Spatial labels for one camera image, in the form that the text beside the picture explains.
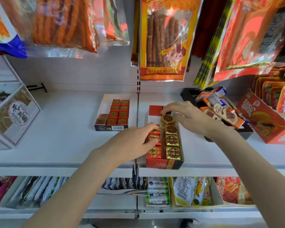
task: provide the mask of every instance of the hand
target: hand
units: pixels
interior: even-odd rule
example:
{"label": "hand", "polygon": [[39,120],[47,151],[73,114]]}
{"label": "hand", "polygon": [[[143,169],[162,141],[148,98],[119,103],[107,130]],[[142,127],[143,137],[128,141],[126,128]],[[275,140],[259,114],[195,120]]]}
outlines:
{"label": "hand", "polygon": [[152,139],[144,144],[149,132],[154,129],[158,130],[159,126],[153,122],[141,128],[131,126],[129,129],[124,129],[116,134],[103,144],[100,149],[102,152],[108,152],[108,155],[114,157],[114,161],[121,165],[126,161],[146,154],[150,149],[155,147],[158,139]]}
{"label": "hand", "polygon": [[175,121],[182,124],[187,130],[209,137],[211,131],[216,126],[224,126],[215,119],[209,117],[189,101],[178,101],[168,104],[160,113],[165,114],[168,111],[178,112],[175,114]]}

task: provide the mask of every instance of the barcode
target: barcode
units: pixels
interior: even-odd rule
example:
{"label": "barcode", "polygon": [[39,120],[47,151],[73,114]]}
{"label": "barcode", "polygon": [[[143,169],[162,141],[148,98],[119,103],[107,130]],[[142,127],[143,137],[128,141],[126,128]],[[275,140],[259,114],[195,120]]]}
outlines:
{"label": "barcode", "polygon": [[112,126],[112,131],[123,130],[123,126]]}
{"label": "barcode", "polygon": [[181,197],[183,200],[186,200],[186,197],[183,196],[183,195],[181,195],[180,193],[177,193],[177,195],[178,195],[179,197]]}

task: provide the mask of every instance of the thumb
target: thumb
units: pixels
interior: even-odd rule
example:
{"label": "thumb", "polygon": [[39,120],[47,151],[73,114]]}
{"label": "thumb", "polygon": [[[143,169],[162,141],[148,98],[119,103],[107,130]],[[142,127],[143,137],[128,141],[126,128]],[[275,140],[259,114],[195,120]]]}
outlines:
{"label": "thumb", "polygon": [[146,153],[147,153],[150,149],[152,149],[153,147],[155,147],[158,142],[159,142],[159,140],[155,138],[155,139],[152,139],[152,140],[148,141],[147,143],[143,144],[143,146],[146,148]]}
{"label": "thumb", "polygon": [[174,119],[175,119],[175,121],[181,123],[182,125],[184,125],[185,120],[186,120],[186,118],[184,116],[182,116],[181,114],[175,114]]}

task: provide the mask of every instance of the person's left hand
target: person's left hand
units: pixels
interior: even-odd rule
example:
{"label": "person's left hand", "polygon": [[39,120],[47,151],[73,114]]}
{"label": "person's left hand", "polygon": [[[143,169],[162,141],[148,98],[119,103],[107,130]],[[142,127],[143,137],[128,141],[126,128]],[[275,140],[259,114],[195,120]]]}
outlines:
{"label": "person's left hand", "polygon": [[153,122],[141,128],[131,126],[116,134],[99,149],[101,152],[107,152],[107,155],[113,157],[114,161],[120,165],[146,154],[155,147],[158,139],[152,139],[144,144],[145,138],[153,129],[159,129],[159,126]]}

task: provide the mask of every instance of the blue snack package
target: blue snack package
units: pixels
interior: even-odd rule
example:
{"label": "blue snack package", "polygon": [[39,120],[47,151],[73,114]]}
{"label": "blue snack package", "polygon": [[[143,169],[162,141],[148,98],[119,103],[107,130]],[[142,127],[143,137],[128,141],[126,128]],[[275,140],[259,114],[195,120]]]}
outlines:
{"label": "blue snack package", "polygon": [[18,58],[27,58],[23,42],[0,4],[0,52]]}

